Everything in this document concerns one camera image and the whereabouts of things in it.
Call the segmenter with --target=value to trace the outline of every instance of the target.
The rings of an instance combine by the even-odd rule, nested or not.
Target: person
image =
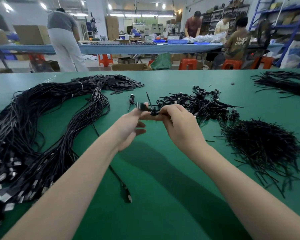
[[[232,14],[231,13],[226,13],[223,17],[223,19],[221,21],[219,21],[216,24],[216,27],[214,29],[214,34],[219,34],[219,33],[223,33],[226,32],[226,37],[228,35],[228,30],[229,30],[229,22],[232,18]]]
[[[75,72],[76,68],[78,72],[89,71],[77,43],[80,37],[76,21],[63,8],[49,14],[48,34],[58,62],[65,72]]]
[[[208,145],[196,118],[179,104],[164,106],[157,116],[136,108],[121,116],[2,240],[71,240],[113,157],[146,133],[140,120],[163,122],[172,142],[212,179],[254,240],[300,240],[300,216]]]
[[[137,33],[138,31],[136,30],[136,27],[133,27],[133,29],[131,30],[130,34],[135,34]]]
[[[202,20],[200,19],[201,12],[196,11],[194,15],[187,19],[184,28],[184,34],[186,37],[197,37],[200,34]]]
[[[248,25],[248,17],[241,17],[236,22],[236,31],[224,43],[224,47],[228,50],[224,54],[219,54],[213,60],[213,67],[224,63],[228,60],[242,60],[244,52],[250,42],[251,34],[246,30]]]

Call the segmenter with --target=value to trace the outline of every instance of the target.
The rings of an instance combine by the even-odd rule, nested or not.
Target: green table
[[[300,97],[279,98],[273,90],[254,93],[250,76],[259,70],[214,71],[124,71],[122,75],[145,84],[133,91],[135,101],[147,100],[146,91],[153,103],[169,93],[191,93],[193,85],[207,90],[219,89],[220,101],[243,106],[241,119],[261,117],[267,122],[277,122],[289,131],[298,133],[300,139]],[[37,74],[0,74],[0,108],[6,106],[13,92],[30,88],[45,80],[68,82],[72,78],[94,74],[118,72],[73,72]],[[127,112],[129,95],[126,91],[108,97],[111,111],[96,121],[100,133],[106,131],[121,115]],[[86,101],[82,96],[66,101],[62,108],[39,119],[39,130],[52,145],[64,133],[72,115]],[[192,161],[184,156],[169,139],[161,122],[146,121],[147,133],[137,137],[125,151],[116,155],[112,166],[128,186],[133,203],[124,202],[124,194],[116,177],[108,170],[73,239],[249,239],[250,237],[232,213],[213,182]],[[216,121],[202,126],[207,140],[232,164],[232,148],[220,136]],[[74,142],[79,155],[97,138],[89,126]],[[248,166],[240,169],[259,183]],[[283,199],[274,187],[268,189],[300,215],[300,181],[293,183],[293,191]],[[6,213],[0,227],[0,237],[25,213],[31,203],[16,205]]]

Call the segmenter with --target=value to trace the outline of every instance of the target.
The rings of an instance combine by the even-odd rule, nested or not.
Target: person in brown shirt
[[[184,33],[186,37],[195,38],[200,34],[200,29],[202,24],[202,20],[200,19],[200,17],[201,17],[201,12],[196,11],[192,17],[187,19],[184,28]]]
[[[251,34],[246,30],[248,18],[239,18],[236,22],[237,31],[225,42],[224,47],[228,48],[223,54],[217,55],[213,60],[213,66],[219,66],[227,60],[242,60],[244,52],[250,42]]]

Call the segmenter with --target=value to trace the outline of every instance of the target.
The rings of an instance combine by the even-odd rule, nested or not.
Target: right hand
[[[207,145],[196,118],[182,105],[166,105],[159,116],[173,143],[188,157]]]

